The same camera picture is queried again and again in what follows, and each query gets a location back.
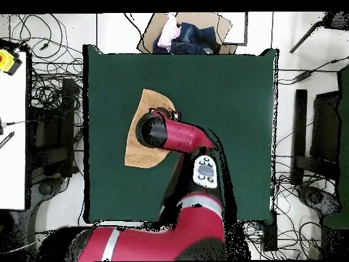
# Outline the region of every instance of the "white table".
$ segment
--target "white table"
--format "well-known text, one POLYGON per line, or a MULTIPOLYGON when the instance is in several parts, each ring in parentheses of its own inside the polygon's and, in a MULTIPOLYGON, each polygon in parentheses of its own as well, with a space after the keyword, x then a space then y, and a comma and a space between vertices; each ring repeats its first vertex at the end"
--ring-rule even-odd
MULTIPOLYGON (((13 76, 0 72, 0 118, 2 122, 25 121, 26 54, 13 76)), ((25 208, 25 123, 7 126, 0 142, 14 136, 0 149, 0 209, 25 208)))

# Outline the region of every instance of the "green mat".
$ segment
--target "green mat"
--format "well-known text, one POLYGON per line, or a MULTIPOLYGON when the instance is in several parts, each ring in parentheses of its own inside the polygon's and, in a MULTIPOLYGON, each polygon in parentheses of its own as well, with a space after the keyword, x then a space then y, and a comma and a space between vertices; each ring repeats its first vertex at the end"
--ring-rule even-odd
POLYGON ((342 93, 338 113, 342 121, 339 143, 338 195, 342 205, 340 213, 326 216, 323 224, 332 229, 349 229, 349 65, 338 72, 338 87, 342 93))
POLYGON ((85 221, 158 217, 178 154, 169 153, 151 169, 124 166, 127 133, 143 89, 167 96, 183 121, 218 135, 238 218, 270 220, 276 54, 103 55, 84 46, 89 102, 85 221))

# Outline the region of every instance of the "floor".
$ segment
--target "floor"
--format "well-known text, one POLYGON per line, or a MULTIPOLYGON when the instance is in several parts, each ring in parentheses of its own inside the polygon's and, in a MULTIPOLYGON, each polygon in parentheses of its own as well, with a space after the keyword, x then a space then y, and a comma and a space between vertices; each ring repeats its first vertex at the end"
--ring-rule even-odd
MULTIPOLYGON (((71 55, 64 54, 58 60, 59 55, 47 58, 49 61, 71 62, 76 57, 81 57, 79 51, 83 44, 94 44, 103 53, 139 53, 136 45, 139 41, 139 34, 133 26, 128 23, 122 14, 55 14, 53 18, 50 14, 40 15, 51 27, 51 40, 60 43, 61 34, 57 25, 57 20, 65 25, 66 31, 63 31, 63 44, 77 50, 70 50, 71 55)), ((229 38, 241 39, 243 25, 241 15, 222 16, 231 20, 234 29, 230 32, 229 38)), ((349 33, 343 31, 334 31, 319 29, 308 38, 298 50, 290 54, 289 50, 303 36, 312 24, 320 20, 324 12, 249 12, 248 19, 248 42, 247 46, 238 46, 237 54, 259 55, 267 48, 279 49, 279 78, 290 80, 300 74, 299 70, 311 70, 333 59, 341 59, 349 55, 349 33)), ((143 32, 151 17, 151 14, 132 14, 135 24, 143 32)), ((20 35, 20 24, 18 16, 10 17, 10 27, 12 37, 18 38, 20 35)), ((0 38, 8 37, 9 17, 0 16, 0 38)), ((31 17, 26 26, 31 32, 31 37, 48 38, 50 31, 47 26, 38 18, 31 17)), ((24 28, 22 37, 28 37, 28 31, 24 28)), ((37 40, 30 40, 29 45, 33 45, 37 40)), ((49 56, 57 50, 57 46, 50 44, 45 50, 38 49, 45 42, 37 45, 35 51, 42 56, 49 56)), ((307 122, 312 122, 313 106, 312 103, 316 94, 338 89, 336 71, 348 64, 348 60, 326 65, 321 72, 313 73, 312 77, 301 83, 294 85, 279 85, 278 87, 278 114, 277 114, 277 141, 281 140, 292 132, 294 93, 296 89, 308 90, 308 112, 307 122)), ((47 70, 46 64, 39 64, 36 68, 47 70)), ((312 126, 307 127, 307 154, 309 153, 309 144, 311 142, 312 126)), ((286 138, 277 146, 276 154, 278 156, 289 156, 291 154, 292 138, 286 138)), ((80 143, 77 149, 83 149, 83 143, 80 143)), ((83 153, 76 152, 76 163, 83 174, 83 153)), ((289 172, 290 158, 278 158, 276 172, 289 172)), ((82 210, 84 181, 82 174, 75 174, 70 180, 70 184, 65 192, 57 195, 50 201, 44 202, 38 212, 36 221, 36 231, 47 231, 64 226, 77 226, 79 215, 82 210)), ((325 187, 324 181, 319 182, 319 188, 325 187)), ((333 186, 327 184, 328 192, 333 192, 333 186)), ((300 249, 300 243, 294 239, 297 238, 294 230, 307 221, 318 222, 318 217, 314 210, 302 205, 296 196, 290 193, 280 194, 277 198, 277 224, 279 230, 278 252, 261 252, 258 242, 249 241, 253 259, 306 259, 307 257, 300 249)), ((80 218, 80 226, 85 225, 80 218)), ((258 239, 258 228, 249 225, 246 231, 250 239, 258 239)), ((320 229, 316 225, 307 224, 302 229, 302 234, 306 239, 313 238, 320 240, 320 229)), ((39 241, 44 235, 37 235, 39 241)), ((313 259, 318 258, 318 251, 314 246, 304 242, 307 255, 313 259)))

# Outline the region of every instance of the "pink cloth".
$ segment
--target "pink cloth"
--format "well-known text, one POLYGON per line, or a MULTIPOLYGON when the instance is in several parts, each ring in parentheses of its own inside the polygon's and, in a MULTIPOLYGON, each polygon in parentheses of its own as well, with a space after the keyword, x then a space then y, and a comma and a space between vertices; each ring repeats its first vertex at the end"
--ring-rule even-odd
POLYGON ((168 20, 162 29, 162 34, 157 42, 157 45, 166 48, 169 52, 171 50, 171 41, 181 33, 181 28, 177 27, 177 20, 172 14, 168 15, 168 20))

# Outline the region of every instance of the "yellow object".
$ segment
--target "yellow object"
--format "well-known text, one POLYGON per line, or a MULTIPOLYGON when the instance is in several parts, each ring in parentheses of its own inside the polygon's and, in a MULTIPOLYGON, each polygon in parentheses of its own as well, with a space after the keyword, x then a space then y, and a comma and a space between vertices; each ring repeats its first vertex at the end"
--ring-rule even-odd
POLYGON ((0 50, 0 70, 8 72, 14 65, 14 57, 9 54, 5 49, 0 50))

